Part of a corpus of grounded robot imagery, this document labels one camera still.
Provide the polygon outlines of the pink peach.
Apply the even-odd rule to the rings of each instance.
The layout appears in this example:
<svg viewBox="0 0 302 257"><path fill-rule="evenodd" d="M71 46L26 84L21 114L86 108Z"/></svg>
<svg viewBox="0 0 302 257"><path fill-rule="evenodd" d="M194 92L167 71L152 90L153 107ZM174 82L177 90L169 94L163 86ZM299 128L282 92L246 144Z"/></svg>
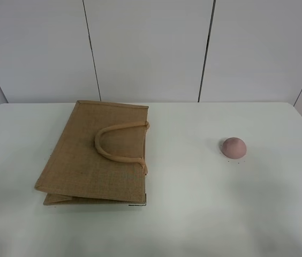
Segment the pink peach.
<svg viewBox="0 0 302 257"><path fill-rule="evenodd" d="M227 138L222 145L222 153L231 159L240 159L247 153L246 144L240 138Z"/></svg>

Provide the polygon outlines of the brown linen tote bag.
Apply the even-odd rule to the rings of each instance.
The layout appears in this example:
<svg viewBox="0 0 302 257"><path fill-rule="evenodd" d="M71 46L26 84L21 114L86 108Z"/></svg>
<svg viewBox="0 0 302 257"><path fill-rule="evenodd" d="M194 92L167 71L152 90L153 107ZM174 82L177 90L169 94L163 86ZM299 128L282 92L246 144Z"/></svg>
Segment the brown linen tote bag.
<svg viewBox="0 0 302 257"><path fill-rule="evenodd" d="M76 102L35 189L44 205L146 204L148 107Z"/></svg>

